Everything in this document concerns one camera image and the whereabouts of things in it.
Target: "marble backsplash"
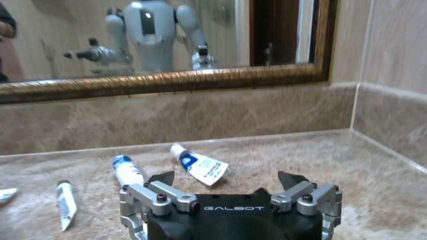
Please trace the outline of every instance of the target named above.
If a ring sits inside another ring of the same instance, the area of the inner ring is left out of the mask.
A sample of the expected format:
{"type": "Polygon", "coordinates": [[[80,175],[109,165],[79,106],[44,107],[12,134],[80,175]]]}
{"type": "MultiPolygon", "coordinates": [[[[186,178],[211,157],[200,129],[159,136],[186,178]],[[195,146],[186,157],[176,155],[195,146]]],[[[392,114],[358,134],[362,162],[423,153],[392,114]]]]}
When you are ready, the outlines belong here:
{"type": "Polygon", "coordinates": [[[427,95],[363,83],[354,128],[427,167],[427,95]]]}
{"type": "Polygon", "coordinates": [[[0,155],[347,129],[356,86],[0,105],[0,155]]]}

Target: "marble countertop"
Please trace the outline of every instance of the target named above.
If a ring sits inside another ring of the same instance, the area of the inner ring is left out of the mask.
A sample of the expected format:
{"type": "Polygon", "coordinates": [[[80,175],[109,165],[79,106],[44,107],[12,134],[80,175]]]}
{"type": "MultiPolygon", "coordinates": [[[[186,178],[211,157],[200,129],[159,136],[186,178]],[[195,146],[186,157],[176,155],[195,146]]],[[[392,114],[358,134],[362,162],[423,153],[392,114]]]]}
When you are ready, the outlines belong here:
{"type": "Polygon", "coordinates": [[[152,175],[175,170],[174,186],[194,193],[282,192],[278,171],[304,175],[343,191],[335,240],[427,239],[427,175],[350,130],[187,142],[195,152],[230,163],[212,187],[199,183],[169,154],[171,144],[139,145],[0,157],[0,189],[19,188],[0,208],[0,238],[128,240],[119,221],[115,155],[129,155],[152,175]],[[55,188],[76,188],[73,227],[60,230],[55,188]]]}

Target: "tube cap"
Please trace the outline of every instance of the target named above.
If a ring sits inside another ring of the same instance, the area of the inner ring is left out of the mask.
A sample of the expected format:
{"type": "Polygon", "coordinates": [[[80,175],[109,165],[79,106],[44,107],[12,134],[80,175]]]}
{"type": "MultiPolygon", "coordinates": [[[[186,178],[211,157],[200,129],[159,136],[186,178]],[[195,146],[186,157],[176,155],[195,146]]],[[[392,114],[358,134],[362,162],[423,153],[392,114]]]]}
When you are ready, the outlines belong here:
{"type": "Polygon", "coordinates": [[[180,161],[182,154],[186,152],[187,149],[179,143],[174,143],[174,145],[171,146],[171,154],[176,158],[178,162],[180,161]]]}

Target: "mirror frame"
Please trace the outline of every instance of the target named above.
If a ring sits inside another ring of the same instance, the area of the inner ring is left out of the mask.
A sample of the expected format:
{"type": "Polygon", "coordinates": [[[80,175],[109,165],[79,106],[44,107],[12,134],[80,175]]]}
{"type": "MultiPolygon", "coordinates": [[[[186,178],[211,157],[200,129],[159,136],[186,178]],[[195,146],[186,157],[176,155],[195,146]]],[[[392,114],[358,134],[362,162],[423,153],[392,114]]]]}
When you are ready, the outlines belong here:
{"type": "Polygon", "coordinates": [[[338,0],[318,0],[314,63],[0,84],[0,104],[327,82],[338,0]]]}

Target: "wall tile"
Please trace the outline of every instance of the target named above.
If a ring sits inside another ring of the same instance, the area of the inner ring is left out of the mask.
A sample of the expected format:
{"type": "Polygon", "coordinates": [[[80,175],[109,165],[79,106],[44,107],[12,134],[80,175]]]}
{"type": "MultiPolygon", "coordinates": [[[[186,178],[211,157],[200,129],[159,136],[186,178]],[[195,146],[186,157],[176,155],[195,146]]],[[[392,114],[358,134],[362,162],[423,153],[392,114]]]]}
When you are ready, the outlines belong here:
{"type": "Polygon", "coordinates": [[[363,80],[427,94],[427,1],[376,0],[363,80]]]}
{"type": "Polygon", "coordinates": [[[0,154],[346,129],[355,86],[302,86],[0,106],[0,154]]]}
{"type": "Polygon", "coordinates": [[[331,82],[360,78],[371,0],[340,0],[338,4],[331,63],[331,82]]]}
{"type": "Polygon", "coordinates": [[[427,96],[363,84],[354,128],[427,167],[427,96]]]}

